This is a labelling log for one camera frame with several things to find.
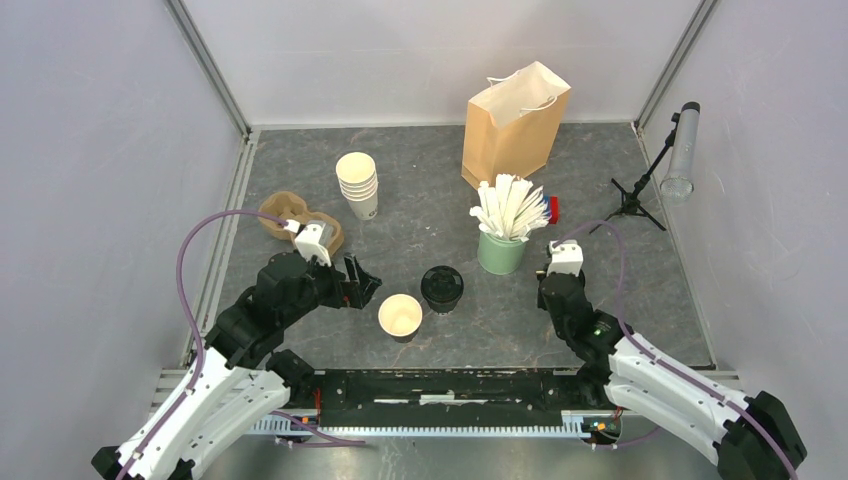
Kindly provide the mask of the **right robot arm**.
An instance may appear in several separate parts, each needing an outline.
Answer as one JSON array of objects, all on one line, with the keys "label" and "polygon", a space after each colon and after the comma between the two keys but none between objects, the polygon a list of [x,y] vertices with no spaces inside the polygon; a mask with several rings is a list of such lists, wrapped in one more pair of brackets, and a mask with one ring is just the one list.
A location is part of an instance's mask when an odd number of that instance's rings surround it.
[{"label": "right robot arm", "polygon": [[593,307],[583,280],[537,275],[538,305],[582,360],[577,392],[591,408],[609,402],[684,441],[723,479],[795,479],[807,449],[784,403],[751,396],[666,355],[620,319]]}]

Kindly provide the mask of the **stack of white paper cups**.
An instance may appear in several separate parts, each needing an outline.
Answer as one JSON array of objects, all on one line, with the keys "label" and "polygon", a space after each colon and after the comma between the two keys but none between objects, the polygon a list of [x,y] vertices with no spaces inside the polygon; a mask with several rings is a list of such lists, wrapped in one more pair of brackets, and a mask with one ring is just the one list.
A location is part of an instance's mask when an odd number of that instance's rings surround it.
[{"label": "stack of white paper cups", "polygon": [[350,152],[335,166],[344,198],[360,220],[371,220],[378,212],[378,177],[374,159],[363,152]]}]

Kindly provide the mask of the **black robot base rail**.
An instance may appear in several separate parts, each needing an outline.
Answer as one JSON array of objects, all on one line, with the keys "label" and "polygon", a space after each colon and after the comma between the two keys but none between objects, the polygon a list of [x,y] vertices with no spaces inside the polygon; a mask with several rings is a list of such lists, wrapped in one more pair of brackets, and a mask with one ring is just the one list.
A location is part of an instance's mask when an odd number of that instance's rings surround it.
[{"label": "black robot base rail", "polygon": [[328,369],[285,410],[322,427],[548,427],[569,412],[611,412],[602,387],[573,369]]}]

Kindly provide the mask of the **single white paper cup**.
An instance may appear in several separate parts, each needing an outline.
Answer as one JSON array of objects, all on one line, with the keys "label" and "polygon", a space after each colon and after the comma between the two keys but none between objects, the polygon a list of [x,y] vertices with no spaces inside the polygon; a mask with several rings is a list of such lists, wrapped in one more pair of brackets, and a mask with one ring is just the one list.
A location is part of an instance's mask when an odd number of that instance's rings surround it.
[{"label": "single white paper cup", "polygon": [[463,292],[464,288],[458,285],[425,285],[421,288],[425,302],[438,315],[452,312]]}]

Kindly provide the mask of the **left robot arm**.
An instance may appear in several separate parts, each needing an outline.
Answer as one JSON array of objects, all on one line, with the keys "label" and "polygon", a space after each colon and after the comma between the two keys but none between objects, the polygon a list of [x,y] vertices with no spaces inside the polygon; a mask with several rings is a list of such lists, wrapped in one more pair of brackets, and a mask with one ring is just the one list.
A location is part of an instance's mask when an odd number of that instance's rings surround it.
[{"label": "left robot arm", "polygon": [[302,407],[314,370],[282,349],[285,330],[319,307],[363,309],[381,286],[356,257],[346,269],[299,252],[273,256],[217,317],[189,371],[147,423],[92,465],[104,479],[198,479],[236,439],[273,410]]}]

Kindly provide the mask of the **black plastic cup lid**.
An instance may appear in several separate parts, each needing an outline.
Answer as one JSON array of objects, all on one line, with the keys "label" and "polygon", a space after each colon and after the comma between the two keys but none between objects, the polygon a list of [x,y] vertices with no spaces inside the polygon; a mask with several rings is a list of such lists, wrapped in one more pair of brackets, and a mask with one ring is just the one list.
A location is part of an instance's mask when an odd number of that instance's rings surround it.
[{"label": "black plastic cup lid", "polygon": [[458,285],[464,288],[464,280],[461,274],[453,267],[438,265],[428,269],[420,283],[420,290],[425,285]]}]

